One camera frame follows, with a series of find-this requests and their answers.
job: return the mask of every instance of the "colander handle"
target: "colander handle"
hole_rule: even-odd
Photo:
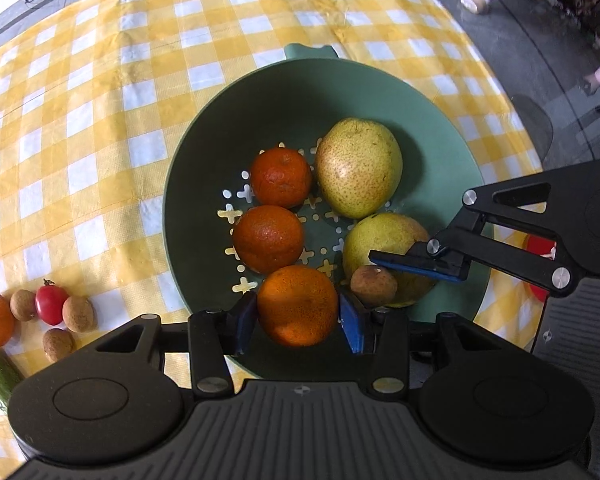
[[[285,57],[287,59],[338,59],[338,54],[331,45],[314,48],[300,43],[289,43],[285,47]]]

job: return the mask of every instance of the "black circular motor housing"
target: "black circular motor housing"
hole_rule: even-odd
[[[160,444],[182,412],[180,389],[160,370],[133,353],[85,348],[17,386],[8,415],[26,455],[95,465]]]
[[[424,424],[442,443],[503,468],[538,468],[576,454],[594,415],[579,381],[519,349],[463,352],[418,398]]]

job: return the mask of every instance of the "green bowl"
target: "green bowl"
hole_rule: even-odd
[[[387,126],[402,150],[400,186],[383,210],[411,216],[430,234],[446,226],[465,190],[482,177],[451,122],[426,97],[381,70],[338,59],[331,47],[286,47],[286,60],[256,70],[222,90],[190,124],[173,157],[164,193],[164,238],[171,271],[190,311],[229,309],[263,276],[244,269],[232,248],[235,215],[255,206],[248,170],[261,150],[283,143],[315,147],[339,120],[359,117]],[[353,222],[315,200],[294,210],[304,225],[302,263],[339,285],[342,241]],[[416,305],[414,320],[444,311],[473,319],[489,269],[474,264],[466,282],[438,283]],[[329,338],[295,349],[271,341],[256,326],[248,352],[236,361],[272,380],[357,380],[370,357],[355,357],[337,326]]]

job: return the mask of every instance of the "gray floor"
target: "gray floor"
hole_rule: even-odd
[[[20,1],[0,15],[0,45],[77,0]],[[587,97],[583,75],[600,65],[600,51],[545,2],[501,0],[486,16],[440,2],[461,23],[518,109],[545,169],[600,158],[600,89]],[[526,113],[529,109],[544,114]]]

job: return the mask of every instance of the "table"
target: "table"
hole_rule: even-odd
[[[82,0],[0,48],[0,292],[43,277],[91,298],[99,332],[144,312],[187,311],[161,234],[162,188],[196,113],[297,42],[390,72],[455,123],[485,181],[540,171],[520,118],[437,0]],[[496,229],[520,244],[522,236]],[[541,305],[494,272],[477,322],[519,344]],[[6,346],[44,367],[42,322]],[[184,356],[168,373],[186,384]],[[237,383],[246,374],[233,368]],[[22,460],[0,415],[0,478]]]

